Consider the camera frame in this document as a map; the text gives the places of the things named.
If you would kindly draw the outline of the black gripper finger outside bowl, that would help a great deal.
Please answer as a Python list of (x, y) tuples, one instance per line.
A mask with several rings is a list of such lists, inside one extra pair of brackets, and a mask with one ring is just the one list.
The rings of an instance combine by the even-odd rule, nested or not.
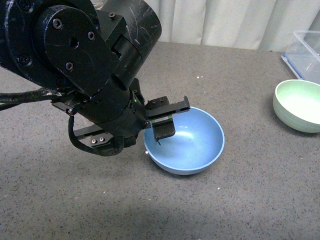
[(112, 137), (106, 143), (94, 147), (83, 144), (79, 141), (79, 138), (77, 138), (78, 149), (99, 156), (115, 156), (124, 149), (124, 145), (125, 141), (123, 137)]

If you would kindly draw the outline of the black gripper finger in bowl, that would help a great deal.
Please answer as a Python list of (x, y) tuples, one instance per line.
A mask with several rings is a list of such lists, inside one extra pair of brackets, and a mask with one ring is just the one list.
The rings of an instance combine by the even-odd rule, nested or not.
[(159, 145), (161, 145), (160, 140), (172, 137), (176, 133), (173, 118), (152, 120), (152, 129), (154, 139)]

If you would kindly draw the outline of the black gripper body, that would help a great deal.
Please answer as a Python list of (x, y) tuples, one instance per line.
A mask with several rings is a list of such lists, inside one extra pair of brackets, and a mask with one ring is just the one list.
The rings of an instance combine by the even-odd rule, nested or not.
[(122, 89), (115, 80), (110, 80), (106, 88), (93, 97), (77, 91), (54, 100), (52, 105), (74, 117), (79, 114), (92, 125), (81, 129), (68, 126), (69, 138), (77, 147), (77, 138), (81, 142), (91, 138), (90, 147), (106, 143), (112, 137), (123, 137), (124, 148), (136, 143), (141, 130), (152, 129), (152, 120), (173, 118), (174, 114), (190, 110), (185, 96), (182, 101), (170, 103), (166, 96), (144, 101), (139, 80), (135, 78), (128, 89)]

